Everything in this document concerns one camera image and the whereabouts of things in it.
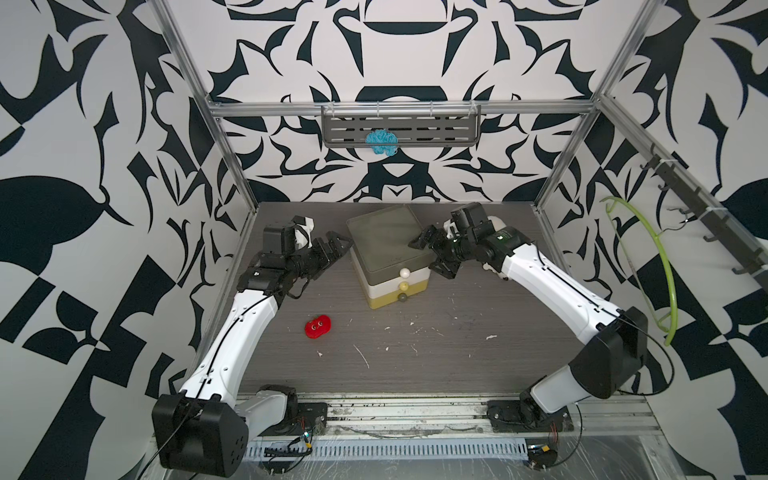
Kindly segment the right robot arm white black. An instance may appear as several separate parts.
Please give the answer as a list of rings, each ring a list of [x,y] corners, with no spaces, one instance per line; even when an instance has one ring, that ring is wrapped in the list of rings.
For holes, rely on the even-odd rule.
[[[540,423],[585,398],[608,399],[644,366],[645,315],[634,307],[623,310],[583,287],[517,229],[506,226],[494,230],[487,224],[477,233],[448,233],[430,226],[409,246],[434,252],[430,269],[448,279],[456,276],[462,263],[474,260],[500,278],[517,282],[583,344],[567,365],[520,394],[524,423]]]

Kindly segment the drawer unit olive cream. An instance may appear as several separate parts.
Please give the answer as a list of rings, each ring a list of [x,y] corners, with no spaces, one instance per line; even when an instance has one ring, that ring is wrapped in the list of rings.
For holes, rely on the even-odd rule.
[[[346,226],[353,240],[353,267],[371,309],[405,302],[427,289],[434,254],[409,246],[422,232],[409,206],[359,215]]]

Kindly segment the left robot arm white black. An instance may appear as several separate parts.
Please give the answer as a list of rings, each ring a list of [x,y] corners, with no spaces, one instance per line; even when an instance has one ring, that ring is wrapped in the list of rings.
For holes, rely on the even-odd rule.
[[[292,388],[267,386],[243,403],[237,396],[259,340],[295,283],[318,279],[353,245],[337,232],[314,238],[311,231],[305,218],[265,229],[262,249],[241,275],[210,349],[180,392],[156,401],[153,458],[163,468],[228,478],[252,439],[292,420]]]

